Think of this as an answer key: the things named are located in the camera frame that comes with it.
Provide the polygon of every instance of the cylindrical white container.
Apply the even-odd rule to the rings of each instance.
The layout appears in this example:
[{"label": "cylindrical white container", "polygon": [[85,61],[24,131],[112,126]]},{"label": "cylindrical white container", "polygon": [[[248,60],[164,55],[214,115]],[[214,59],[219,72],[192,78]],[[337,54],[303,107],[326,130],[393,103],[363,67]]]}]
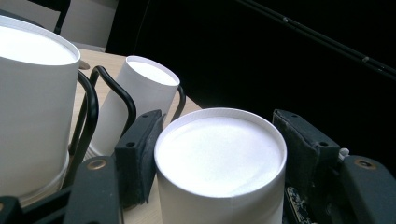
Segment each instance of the cylindrical white container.
[{"label": "cylindrical white container", "polygon": [[[157,109],[167,114],[180,83],[171,70],[140,56],[126,57],[115,81],[134,100],[136,118]],[[114,91],[110,91],[99,110],[96,130],[85,159],[111,155],[127,118],[125,103]]]},{"label": "cylindrical white container", "polygon": [[195,111],[163,130],[154,157],[163,224],[282,223],[287,148],[269,121]]},{"label": "cylindrical white container", "polygon": [[62,37],[0,16],[0,195],[26,205],[61,186],[79,60]]}]

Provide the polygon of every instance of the white wall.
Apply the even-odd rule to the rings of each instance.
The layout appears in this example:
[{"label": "white wall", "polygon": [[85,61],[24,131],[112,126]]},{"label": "white wall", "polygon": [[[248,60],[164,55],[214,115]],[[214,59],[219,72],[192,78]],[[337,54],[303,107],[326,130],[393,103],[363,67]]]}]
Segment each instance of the white wall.
[{"label": "white wall", "polygon": [[[61,36],[73,43],[104,49],[118,0],[72,0]],[[53,31],[59,12],[27,0],[0,0],[0,8]]]}]

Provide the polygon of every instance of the wooden table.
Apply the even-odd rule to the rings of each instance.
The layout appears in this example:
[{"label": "wooden table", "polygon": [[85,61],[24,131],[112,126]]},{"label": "wooden table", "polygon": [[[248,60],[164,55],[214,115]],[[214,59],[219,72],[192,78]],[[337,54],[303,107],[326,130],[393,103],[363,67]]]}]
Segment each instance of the wooden table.
[{"label": "wooden table", "polygon": [[[90,76],[91,70],[96,65],[102,65],[107,72],[115,78],[119,73],[122,64],[125,61],[124,56],[107,54],[103,52],[91,51],[86,49],[80,49],[81,60],[87,63],[91,68],[87,70],[81,70],[87,77]],[[96,93],[99,100],[99,106],[102,105],[105,100],[110,88],[107,84],[99,77],[96,86]],[[75,107],[73,111],[72,119],[72,129],[76,125],[78,112],[81,107],[82,99],[84,98],[85,91],[78,84],[78,89],[75,99]],[[169,124],[170,119],[173,117],[178,105],[178,93],[175,95],[174,102],[169,110],[169,116],[166,118],[164,127]],[[201,109],[195,102],[187,97],[186,105],[181,115],[185,115],[195,110]],[[138,205],[137,207],[124,211],[124,220],[126,224],[154,224],[162,223],[161,207],[160,207],[160,197],[158,193],[157,179],[154,179],[154,183],[151,189],[151,193],[148,199],[148,203]]]}]

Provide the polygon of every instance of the dark wall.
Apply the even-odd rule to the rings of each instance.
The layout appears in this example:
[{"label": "dark wall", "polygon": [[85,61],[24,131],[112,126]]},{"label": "dark wall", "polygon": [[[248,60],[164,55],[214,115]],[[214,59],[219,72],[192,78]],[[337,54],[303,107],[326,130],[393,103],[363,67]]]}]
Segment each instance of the dark wall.
[{"label": "dark wall", "polygon": [[[123,8],[117,13],[135,20],[126,2],[134,1],[120,0]],[[396,67],[391,2],[261,3]],[[116,14],[115,23],[123,22],[124,28],[122,35],[112,31],[107,52],[136,54],[167,66],[201,107],[241,108],[269,120],[276,108],[294,112],[351,154],[378,160],[396,174],[390,156],[396,149],[393,79],[235,1],[151,4],[139,38],[137,32],[125,33],[135,24],[117,21]]]}]

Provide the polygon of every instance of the white mug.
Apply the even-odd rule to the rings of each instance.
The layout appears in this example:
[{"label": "white mug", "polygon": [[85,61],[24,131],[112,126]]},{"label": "white mug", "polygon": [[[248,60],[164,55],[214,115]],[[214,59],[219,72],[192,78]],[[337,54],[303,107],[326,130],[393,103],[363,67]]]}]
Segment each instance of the white mug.
[{"label": "white mug", "polygon": [[[126,57],[115,81],[132,97],[137,118],[156,109],[167,114],[180,83],[171,70],[140,56]],[[99,109],[98,123],[85,159],[111,155],[127,118],[125,103],[110,91]]]},{"label": "white mug", "polygon": [[154,158],[163,224],[281,224],[286,143],[269,121],[233,108],[182,116]]},{"label": "white mug", "polygon": [[0,16],[0,195],[22,206],[62,185],[80,53],[33,24]]}]

